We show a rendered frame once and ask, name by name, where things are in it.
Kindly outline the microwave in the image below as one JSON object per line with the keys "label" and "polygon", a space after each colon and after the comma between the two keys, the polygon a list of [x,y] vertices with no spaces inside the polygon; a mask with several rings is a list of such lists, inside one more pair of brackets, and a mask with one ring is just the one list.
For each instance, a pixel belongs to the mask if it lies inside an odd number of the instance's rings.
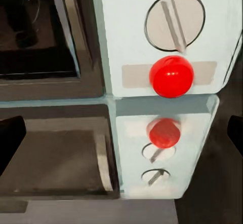
{"label": "microwave", "polygon": [[0,102],[219,92],[243,0],[0,0]]}

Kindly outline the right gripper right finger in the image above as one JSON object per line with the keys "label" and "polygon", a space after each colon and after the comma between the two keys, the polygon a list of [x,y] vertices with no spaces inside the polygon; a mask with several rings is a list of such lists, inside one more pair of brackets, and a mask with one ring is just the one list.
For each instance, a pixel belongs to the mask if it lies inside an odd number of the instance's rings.
{"label": "right gripper right finger", "polygon": [[239,152],[243,155],[243,118],[238,116],[231,116],[227,134],[232,139],[233,143],[239,150]]}

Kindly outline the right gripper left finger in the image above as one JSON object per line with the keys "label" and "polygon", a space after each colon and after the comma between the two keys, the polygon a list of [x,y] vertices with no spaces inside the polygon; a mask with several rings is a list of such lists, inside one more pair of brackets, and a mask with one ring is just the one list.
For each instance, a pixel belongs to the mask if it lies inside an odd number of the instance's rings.
{"label": "right gripper left finger", "polygon": [[0,175],[25,136],[26,127],[21,115],[0,121]]}

